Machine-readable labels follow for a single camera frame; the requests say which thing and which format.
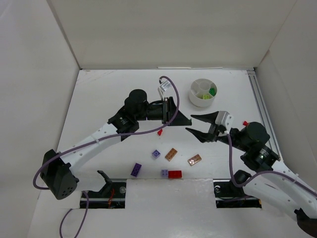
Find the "red object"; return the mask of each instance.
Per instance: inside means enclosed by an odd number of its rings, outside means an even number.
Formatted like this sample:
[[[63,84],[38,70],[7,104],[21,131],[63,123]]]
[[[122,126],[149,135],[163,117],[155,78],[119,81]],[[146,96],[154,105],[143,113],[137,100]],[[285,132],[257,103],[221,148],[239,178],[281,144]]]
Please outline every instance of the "red object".
[[[182,171],[181,170],[168,171],[168,178],[169,179],[181,179],[182,178]]]
[[[159,136],[162,135],[162,132],[163,132],[163,129],[159,130],[159,131],[158,131],[158,135],[159,135]]]

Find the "wall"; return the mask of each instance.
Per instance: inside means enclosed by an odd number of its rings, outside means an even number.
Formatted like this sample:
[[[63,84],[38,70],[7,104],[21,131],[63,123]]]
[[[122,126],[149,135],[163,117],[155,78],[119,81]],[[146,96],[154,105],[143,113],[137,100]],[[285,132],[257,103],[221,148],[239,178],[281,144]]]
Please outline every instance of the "wall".
[[[317,189],[317,1],[297,0],[256,73],[285,163]]]
[[[296,0],[49,0],[82,68],[258,66]]]
[[[0,237],[24,238],[79,68],[45,0],[0,1],[0,29]]]

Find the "purple cable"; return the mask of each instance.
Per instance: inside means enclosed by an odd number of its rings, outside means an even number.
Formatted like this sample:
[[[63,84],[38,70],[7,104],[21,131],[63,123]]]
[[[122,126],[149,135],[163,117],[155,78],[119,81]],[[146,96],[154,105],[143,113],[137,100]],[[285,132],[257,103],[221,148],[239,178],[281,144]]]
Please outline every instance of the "purple cable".
[[[279,175],[282,176],[284,178],[286,178],[287,180],[294,182],[296,185],[298,185],[299,187],[301,187],[302,189],[304,189],[305,191],[307,191],[308,193],[310,193],[311,195],[315,196],[317,198],[317,193],[312,191],[311,189],[309,189],[308,187],[306,187],[305,185],[301,184],[300,182],[295,181],[295,179],[282,174],[280,172],[276,172],[276,171],[262,171],[262,172],[258,172],[255,175],[253,175],[251,178],[249,178],[247,181],[238,184],[237,181],[234,178],[234,173],[233,173],[233,165],[232,165],[232,141],[231,141],[231,136],[230,134],[227,134],[228,137],[228,144],[229,144],[229,170],[230,170],[230,177],[231,177],[231,181],[233,183],[233,185],[235,185],[236,187],[244,187],[245,185],[247,185],[249,182],[251,182],[252,180],[254,180],[257,176],[260,175],[264,175],[264,174],[275,174],[275,175]]]
[[[85,195],[85,197],[86,197],[86,199],[87,199],[87,201],[86,201],[85,214],[84,214],[83,220],[81,221],[81,224],[80,224],[80,226],[79,226],[79,229],[78,229],[76,235],[74,236],[74,238],[78,237],[79,232],[80,232],[81,228],[83,227],[83,224],[84,224],[84,221],[85,221],[87,212],[88,212],[89,197],[88,197],[88,194],[87,194],[85,191],[83,191],[83,194]],[[68,213],[71,212],[71,210],[72,210],[72,209],[69,209],[68,212],[66,212],[65,216],[63,217],[63,219],[62,219],[61,222],[60,222],[60,225],[59,225],[59,236],[60,236],[60,238],[63,238],[63,235],[62,235],[62,233],[61,233],[61,228],[62,228],[62,226],[63,226],[63,222],[64,222],[65,218],[67,217]]]
[[[177,113],[178,113],[178,109],[179,109],[179,94],[178,94],[178,91],[177,91],[177,88],[175,86],[175,84],[173,83],[173,81],[168,78],[167,76],[161,76],[160,79],[167,79],[171,85],[173,86],[174,90],[175,90],[175,94],[176,94],[176,99],[177,99],[177,105],[176,105],[176,110],[175,110],[175,113],[174,115],[172,116],[172,118],[169,120],[169,122],[167,122],[166,124],[156,128],[156,129],[152,129],[152,130],[147,130],[147,131],[141,131],[141,132],[134,132],[134,133],[121,133],[121,134],[115,134],[115,135],[108,135],[108,136],[104,136],[100,139],[98,139],[99,141],[102,141],[102,140],[106,140],[106,139],[109,139],[109,138],[113,138],[113,137],[117,137],[117,136],[126,136],[126,135],[144,135],[144,134],[148,134],[148,133],[152,133],[152,132],[155,132],[155,131],[158,131],[158,130],[161,130],[163,129],[164,127],[168,126],[169,124],[171,124],[173,122],[173,120],[175,119]],[[54,156],[53,158],[49,159],[48,161],[46,161],[40,168],[39,170],[37,170],[37,172],[35,173],[34,175],[34,178],[33,178],[33,186],[37,189],[40,189],[40,190],[48,190],[49,188],[48,187],[40,187],[36,184],[36,179],[37,177],[39,176],[39,174],[42,172],[42,170],[47,166],[49,165],[49,163],[53,162],[54,160],[56,160],[57,158],[63,156],[63,155],[66,155],[70,152],[73,152],[75,150],[79,150],[79,149],[82,149],[86,146],[89,146],[89,145],[93,145],[97,143],[97,141],[91,141],[91,142],[88,142],[86,144],[83,144],[83,145],[80,145],[80,146],[77,146],[77,147],[74,147],[74,148],[71,148],[69,150],[66,150],[56,156]]]

